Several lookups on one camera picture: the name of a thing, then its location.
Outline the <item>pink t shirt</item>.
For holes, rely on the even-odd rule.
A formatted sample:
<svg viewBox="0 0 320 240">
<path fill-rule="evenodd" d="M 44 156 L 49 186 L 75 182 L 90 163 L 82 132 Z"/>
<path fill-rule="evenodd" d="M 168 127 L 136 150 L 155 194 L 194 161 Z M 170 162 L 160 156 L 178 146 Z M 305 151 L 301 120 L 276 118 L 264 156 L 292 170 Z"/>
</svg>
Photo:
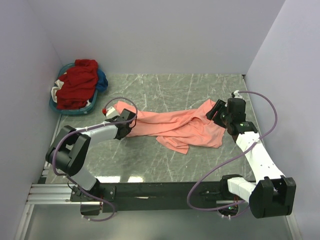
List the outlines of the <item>pink t shirt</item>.
<svg viewBox="0 0 320 240">
<path fill-rule="evenodd" d="M 190 145 L 219 148 L 225 129 L 208 120 L 206 113 L 215 102 L 205 101 L 200 107 L 172 112 L 138 111 L 128 137 L 152 136 L 164 147 L 187 154 Z"/>
</svg>

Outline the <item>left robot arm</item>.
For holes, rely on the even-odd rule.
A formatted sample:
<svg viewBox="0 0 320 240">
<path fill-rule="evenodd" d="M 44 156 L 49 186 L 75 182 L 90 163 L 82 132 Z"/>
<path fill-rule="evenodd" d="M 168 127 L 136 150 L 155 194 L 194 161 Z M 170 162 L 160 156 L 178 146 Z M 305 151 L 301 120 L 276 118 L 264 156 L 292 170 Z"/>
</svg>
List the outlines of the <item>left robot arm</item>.
<svg viewBox="0 0 320 240">
<path fill-rule="evenodd" d="M 55 170 L 76 182 L 87 193 L 103 197 L 104 190 L 100 181 L 84 166 L 90 146 L 106 140 L 121 140 L 133 129 L 130 124 L 137 114 L 128 109 L 116 113 L 112 118 L 84 128 L 64 126 L 49 147 L 45 160 Z"/>
</svg>

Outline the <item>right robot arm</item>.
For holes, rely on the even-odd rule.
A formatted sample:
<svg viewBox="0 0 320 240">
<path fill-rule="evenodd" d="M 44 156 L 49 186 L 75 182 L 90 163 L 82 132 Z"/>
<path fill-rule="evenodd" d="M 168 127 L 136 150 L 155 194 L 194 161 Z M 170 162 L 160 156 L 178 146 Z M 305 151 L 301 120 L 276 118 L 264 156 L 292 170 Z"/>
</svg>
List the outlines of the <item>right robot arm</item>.
<svg viewBox="0 0 320 240">
<path fill-rule="evenodd" d="M 292 213 L 296 182 L 274 164 L 253 122 L 246 120 L 246 102 L 241 98 L 219 99 L 206 114 L 208 120 L 227 130 L 242 150 L 253 171 L 255 183 L 238 174 L 224 175 L 220 181 L 223 196 L 236 195 L 249 204 L 257 219 L 288 216 Z"/>
</svg>

